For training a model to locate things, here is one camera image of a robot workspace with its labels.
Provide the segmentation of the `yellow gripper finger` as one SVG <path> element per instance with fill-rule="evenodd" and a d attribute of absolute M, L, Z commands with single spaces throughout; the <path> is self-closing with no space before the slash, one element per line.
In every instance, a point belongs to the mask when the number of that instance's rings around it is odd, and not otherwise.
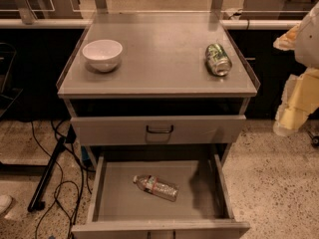
<path fill-rule="evenodd" d="M 319 70 L 307 68 L 299 77 L 290 75 L 285 83 L 273 131 L 288 136 L 298 131 L 319 109 Z"/>
<path fill-rule="evenodd" d="M 281 51 L 294 50 L 299 27 L 300 25 L 297 24 L 285 34 L 277 38 L 273 43 L 273 47 Z"/>

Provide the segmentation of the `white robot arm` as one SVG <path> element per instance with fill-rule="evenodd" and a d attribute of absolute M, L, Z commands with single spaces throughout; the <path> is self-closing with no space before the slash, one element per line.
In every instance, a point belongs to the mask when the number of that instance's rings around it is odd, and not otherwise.
<path fill-rule="evenodd" d="M 295 60 L 306 67 L 299 77 L 289 76 L 275 116 L 273 131 L 288 136 L 297 132 L 319 108 L 319 3 L 300 23 L 277 38 L 273 47 L 292 50 Z"/>

